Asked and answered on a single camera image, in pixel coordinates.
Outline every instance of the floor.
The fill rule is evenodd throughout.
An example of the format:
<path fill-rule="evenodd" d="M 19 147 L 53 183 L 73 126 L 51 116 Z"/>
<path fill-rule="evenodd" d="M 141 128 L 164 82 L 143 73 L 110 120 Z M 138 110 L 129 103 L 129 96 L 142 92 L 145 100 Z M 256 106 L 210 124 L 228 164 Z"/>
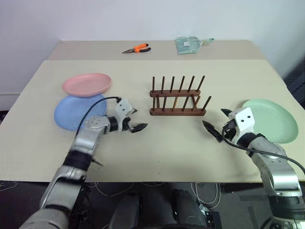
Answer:
<path fill-rule="evenodd" d="M 100 191 L 113 195 L 131 187 L 132 183 L 99 183 Z M 137 190 L 142 196 L 140 224 L 174 223 L 170 198 L 175 188 L 188 190 L 190 183 L 164 183 L 157 187 L 154 183 L 134 183 L 130 190 Z M 0 181 L 0 222 L 1 228 L 18 228 L 39 206 L 46 183 L 1 182 Z M 92 221 L 96 229 L 106 226 L 124 193 L 114 197 L 101 194 L 92 184 Z M 215 184 L 200 183 L 199 197 L 209 202 L 215 196 Z M 213 211 L 220 213 L 223 229 L 258 229 L 271 214 L 267 197 L 262 188 L 221 194 L 221 201 Z M 83 223 L 80 228 L 90 228 Z"/>

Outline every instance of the black cable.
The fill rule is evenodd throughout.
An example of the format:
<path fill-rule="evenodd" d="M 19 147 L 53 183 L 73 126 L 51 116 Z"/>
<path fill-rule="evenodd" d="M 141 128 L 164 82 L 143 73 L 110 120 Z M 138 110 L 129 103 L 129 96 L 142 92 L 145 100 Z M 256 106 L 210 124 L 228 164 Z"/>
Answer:
<path fill-rule="evenodd" d="M 283 158 L 283 159 L 286 159 L 288 161 L 291 161 L 292 163 L 295 163 L 297 166 L 299 166 L 301 168 L 301 170 L 303 171 L 303 173 L 305 174 L 305 168 L 299 163 L 297 162 L 296 160 L 293 160 L 287 156 L 283 156 L 283 155 L 279 155 L 279 154 L 274 154 L 274 153 L 270 153 L 270 152 L 266 152 L 266 151 L 262 151 L 262 150 L 256 150 L 256 149 L 249 149 L 249 148 L 246 148 L 246 147 L 243 147 L 243 146 L 238 146 L 238 145 L 235 145 L 231 142 L 229 142 L 225 136 L 224 136 L 224 132 L 225 132 L 225 129 L 223 128 L 222 132 L 221 132 L 221 135 L 223 137 L 223 140 L 229 144 L 230 146 L 233 146 L 235 148 L 239 148 L 239 149 L 243 149 L 243 150 L 246 150 L 246 151 L 250 151 L 250 152 L 254 152 L 254 153 L 259 153 L 259 154 L 266 154 L 266 155 L 271 155 L 271 156 L 276 156 L 276 157 L 280 157 L 280 158 Z"/>
<path fill-rule="evenodd" d="M 86 116 L 89 114 L 89 112 L 92 110 L 92 108 L 93 108 L 96 104 L 98 104 L 98 103 L 100 103 L 101 101 L 104 101 L 104 100 L 106 100 L 106 99 L 117 99 L 117 100 L 120 100 L 121 98 L 120 98 L 120 97 L 117 97 L 117 96 L 111 96 L 111 97 L 102 98 L 102 99 L 96 101 L 96 102 L 88 109 L 88 111 L 86 112 L 86 114 L 82 117 L 81 122 L 80 122 L 80 124 L 78 125 L 78 128 L 77 128 L 77 130 L 76 130 L 75 136 L 78 135 L 78 133 L 79 133 L 79 131 L 80 131 L 80 128 L 81 128 L 81 125 L 82 125 L 84 119 L 85 119 Z"/>
<path fill-rule="evenodd" d="M 266 225 L 271 221 L 271 217 L 267 218 L 264 223 L 261 225 L 260 229 L 264 229 Z"/>

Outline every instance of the table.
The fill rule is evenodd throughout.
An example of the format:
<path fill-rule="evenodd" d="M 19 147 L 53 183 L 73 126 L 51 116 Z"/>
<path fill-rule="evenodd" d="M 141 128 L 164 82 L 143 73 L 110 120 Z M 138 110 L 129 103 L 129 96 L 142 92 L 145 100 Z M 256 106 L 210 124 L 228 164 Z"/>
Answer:
<path fill-rule="evenodd" d="M 245 152 L 217 141 L 202 119 L 218 130 L 228 120 L 221 108 L 235 109 L 246 100 L 265 98 L 286 108 L 299 126 L 298 138 L 282 146 L 289 157 L 305 163 L 305 113 L 284 82 L 264 59 L 256 60 L 48 60 L 35 73 L 0 126 L 0 180 L 50 181 L 72 144 L 74 132 L 53 120 L 58 102 L 66 96 L 61 84 L 81 73 L 109 75 L 113 85 L 104 95 L 127 98 L 138 112 L 133 123 L 148 123 L 141 132 L 110 133 L 101 139 L 87 181 L 97 182 L 260 182 L 259 171 Z M 177 88 L 202 75 L 202 99 L 212 99 L 204 117 L 150 116 L 152 77 L 156 89 L 175 76 Z M 110 114 L 114 102 L 108 102 Z M 293 165 L 299 178 L 300 169 Z"/>

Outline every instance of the wooden peg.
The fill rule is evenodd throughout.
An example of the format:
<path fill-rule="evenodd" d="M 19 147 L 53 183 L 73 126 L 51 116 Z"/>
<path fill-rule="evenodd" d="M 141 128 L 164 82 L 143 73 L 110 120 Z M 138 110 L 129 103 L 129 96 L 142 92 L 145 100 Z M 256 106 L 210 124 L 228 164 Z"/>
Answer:
<path fill-rule="evenodd" d="M 156 97 L 152 98 L 152 110 L 155 108 Z"/>
<path fill-rule="evenodd" d="M 199 91 L 199 89 L 200 89 L 200 87 L 201 87 L 201 85 L 203 83 L 204 78 L 205 78 L 205 75 L 201 78 L 201 81 L 200 81 L 199 86 L 197 88 L 197 92 Z"/>
<path fill-rule="evenodd" d="M 182 85 L 183 85 L 183 82 L 184 82 L 184 78 L 185 78 L 185 76 L 182 77 L 180 88 L 179 88 L 179 92 L 181 91 L 181 88 L 182 88 Z"/>
<path fill-rule="evenodd" d="M 173 90 L 173 82 L 174 82 L 174 80 L 175 80 L 175 77 L 173 76 L 173 78 L 172 78 L 172 85 L 171 85 L 171 89 L 170 89 L 170 93 L 172 93 L 172 90 Z"/>
<path fill-rule="evenodd" d="M 192 108 L 192 111 L 196 108 L 197 103 L 199 102 L 200 96 L 197 97 L 196 102 L 194 103 L 194 106 Z"/>
<path fill-rule="evenodd" d="M 154 92 L 154 76 L 152 77 L 152 92 Z"/>
<path fill-rule="evenodd" d="M 163 89 L 164 89 L 164 80 L 165 80 L 165 76 L 162 77 L 161 93 L 163 93 Z"/>
<path fill-rule="evenodd" d="M 173 110 L 175 109 L 175 107 L 176 107 L 177 99 L 178 99 L 178 97 L 176 97 L 176 98 L 175 98 L 175 101 L 173 102 L 173 108 L 172 108 L 172 111 L 173 111 Z"/>
<path fill-rule="evenodd" d="M 209 96 L 209 98 L 206 100 L 206 102 L 205 102 L 203 108 L 201 109 L 202 111 L 205 110 L 205 108 L 206 108 L 206 106 L 208 105 L 208 103 L 209 103 L 210 100 L 211 100 L 211 96 Z"/>
<path fill-rule="evenodd" d="M 185 99 L 185 102 L 184 102 L 184 104 L 183 104 L 183 108 L 182 108 L 182 111 L 184 111 L 184 109 L 185 109 L 185 106 L 186 106 L 186 104 L 187 104 L 187 101 L 189 100 L 189 97 L 186 97 L 186 99 Z"/>
<path fill-rule="evenodd" d="M 187 92 L 190 92 L 190 89 L 191 89 L 191 86 L 192 86 L 192 84 L 193 84 L 194 78 L 195 78 L 195 76 L 193 75 L 192 80 L 191 80 L 191 83 L 190 83 L 190 86 L 189 86 L 189 89 L 187 90 Z"/>
<path fill-rule="evenodd" d="M 160 98 L 158 95 L 157 95 L 157 108 L 160 108 Z"/>
<path fill-rule="evenodd" d="M 166 104 L 166 97 L 164 97 L 164 101 L 163 101 L 163 108 L 162 108 L 162 111 L 165 110 L 165 104 Z"/>

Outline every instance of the blue plate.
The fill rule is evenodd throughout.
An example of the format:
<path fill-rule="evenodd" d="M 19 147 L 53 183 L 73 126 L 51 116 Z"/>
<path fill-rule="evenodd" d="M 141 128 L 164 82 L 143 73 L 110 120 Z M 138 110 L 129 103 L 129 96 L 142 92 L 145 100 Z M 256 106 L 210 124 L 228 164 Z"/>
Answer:
<path fill-rule="evenodd" d="M 76 130 L 89 108 L 102 98 L 104 98 L 102 94 L 83 98 L 72 95 L 65 97 L 55 108 L 54 120 L 56 124 L 67 130 Z M 90 119 L 92 116 L 103 116 L 106 114 L 106 110 L 106 100 L 96 104 L 85 118 L 81 128 L 83 128 L 87 119 Z"/>

